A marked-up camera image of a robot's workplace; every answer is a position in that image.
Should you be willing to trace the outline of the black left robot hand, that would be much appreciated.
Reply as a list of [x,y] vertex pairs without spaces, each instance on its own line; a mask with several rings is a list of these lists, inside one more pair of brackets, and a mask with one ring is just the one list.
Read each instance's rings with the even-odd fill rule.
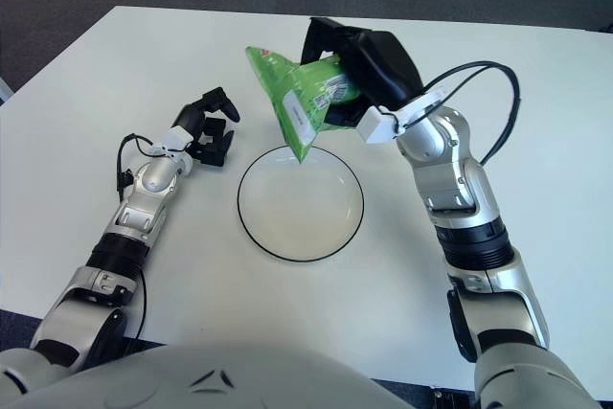
[[222,87],[217,87],[182,107],[173,126],[181,126],[193,140],[185,148],[201,164],[222,167],[232,144],[234,131],[226,131],[227,121],[240,121],[238,110]]

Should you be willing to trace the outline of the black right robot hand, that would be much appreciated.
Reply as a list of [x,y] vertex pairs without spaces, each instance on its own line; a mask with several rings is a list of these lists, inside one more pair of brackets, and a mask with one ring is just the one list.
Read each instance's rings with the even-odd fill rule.
[[328,125],[355,128],[370,106],[397,111],[424,93],[416,65],[389,32],[312,17],[301,62],[314,62],[323,53],[339,57],[340,67],[360,92],[347,102],[331,106],[325,117]]

